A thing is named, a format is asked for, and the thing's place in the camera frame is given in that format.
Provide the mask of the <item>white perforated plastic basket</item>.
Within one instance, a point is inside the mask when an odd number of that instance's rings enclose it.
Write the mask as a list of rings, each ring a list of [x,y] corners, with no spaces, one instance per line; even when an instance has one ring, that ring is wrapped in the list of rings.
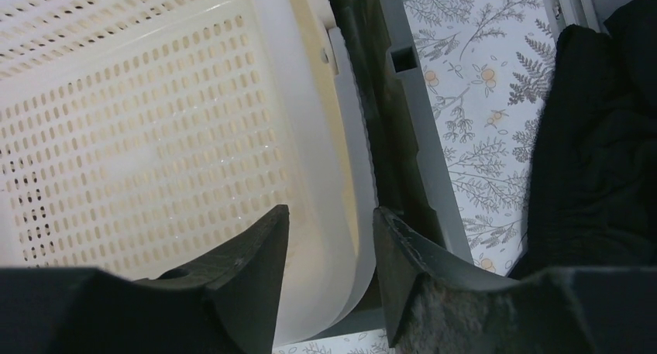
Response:
[[[356,253],[290,0],[1,0],[1,264],[155,278],[290,211],[274,345]]]

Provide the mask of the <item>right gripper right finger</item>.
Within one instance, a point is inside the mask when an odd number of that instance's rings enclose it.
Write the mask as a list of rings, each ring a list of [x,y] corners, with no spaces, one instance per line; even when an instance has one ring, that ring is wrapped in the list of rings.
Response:
[[[482,270],[387,208],[373,213],[387,340],[397,353],[654,353],[656,270]]]

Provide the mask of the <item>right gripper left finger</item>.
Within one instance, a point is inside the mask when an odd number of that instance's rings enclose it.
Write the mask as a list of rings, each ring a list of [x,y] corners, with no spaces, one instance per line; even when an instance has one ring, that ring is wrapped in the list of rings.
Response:
[[[268,353],[273,348],[289,210],[155,280],[97,268],[4,268],[3,353]]]

